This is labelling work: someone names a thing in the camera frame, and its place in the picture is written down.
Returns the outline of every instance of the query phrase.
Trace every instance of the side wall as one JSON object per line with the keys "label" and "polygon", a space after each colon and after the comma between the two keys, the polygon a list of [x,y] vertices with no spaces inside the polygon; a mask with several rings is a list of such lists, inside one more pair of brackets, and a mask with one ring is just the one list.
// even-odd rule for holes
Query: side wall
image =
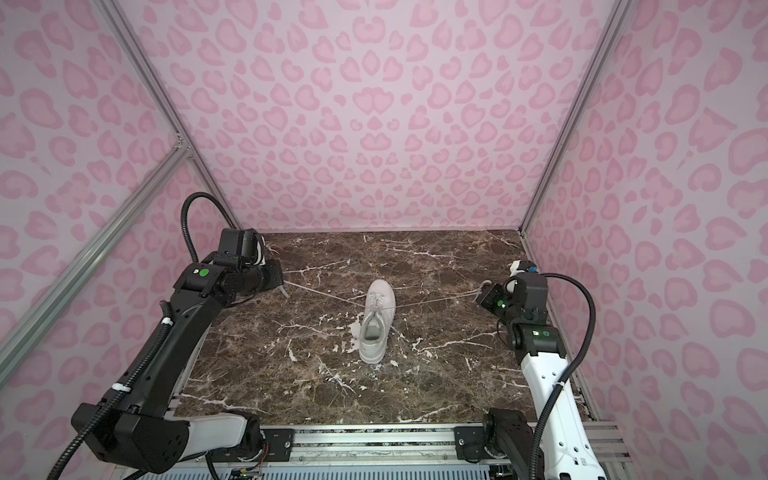
{"label": "side wall", "polygon": [[120,1],[240,221],[517,227],[614,0]]}
{"label": "side wall", "polygon": [[[180,167],[0,392],[0,478],[44,478],[74,437],[72,413],[101,398],[160,320],[158,302],[190,262],[179,213],[203,189],[190,167]],[[215,249],[218,210],[197,200],[189,218],[197,251]],[[62,478],[98,480],[113,467],[81,447]]]}
{"label": "side wall", "polygon": [[766,83],[765,2],[643,0],[528,232],[645,478],[768,475]]}
{"label": "side wall", "polygon": [[173,138],[88,0],[0,6],[0,343]]}

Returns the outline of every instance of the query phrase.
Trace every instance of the white shoe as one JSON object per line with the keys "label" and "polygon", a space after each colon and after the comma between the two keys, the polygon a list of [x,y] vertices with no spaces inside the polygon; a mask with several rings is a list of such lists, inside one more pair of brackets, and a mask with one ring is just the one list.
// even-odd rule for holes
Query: white shoe
{"label": "white shoe", "polygon": [[374,280],[368,288],[366,312],[360,326],[360,359],[379,363],[386,352],[389,328],[395,319],[395,291],[385,280]]}

